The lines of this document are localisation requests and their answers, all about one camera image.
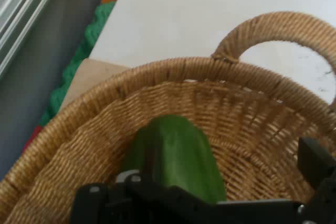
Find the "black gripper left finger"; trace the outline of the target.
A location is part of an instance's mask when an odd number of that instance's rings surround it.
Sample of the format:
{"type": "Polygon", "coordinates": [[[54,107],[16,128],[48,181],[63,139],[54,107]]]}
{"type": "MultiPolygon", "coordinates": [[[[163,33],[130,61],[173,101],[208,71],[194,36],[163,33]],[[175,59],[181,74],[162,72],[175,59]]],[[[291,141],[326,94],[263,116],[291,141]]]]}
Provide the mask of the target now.
{"type": "Polygon", "coordinates": [[[180,187],[163,187],[139,174],[109,187],[81,186],[75,195],[70,223],[225,223],[215,207],[180,187]]]}

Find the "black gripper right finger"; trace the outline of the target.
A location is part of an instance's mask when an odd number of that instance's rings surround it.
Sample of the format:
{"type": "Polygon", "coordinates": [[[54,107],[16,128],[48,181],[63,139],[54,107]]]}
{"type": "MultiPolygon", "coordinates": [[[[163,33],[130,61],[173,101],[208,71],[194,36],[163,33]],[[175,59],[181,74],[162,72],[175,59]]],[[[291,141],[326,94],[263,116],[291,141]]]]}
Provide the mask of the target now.
{"type": "Polygon", "coordinates": [[[335,158],[315,139],[298,142],[298,169],[314,189],[299,210],[299,223],[335,223],[335,158]]]}

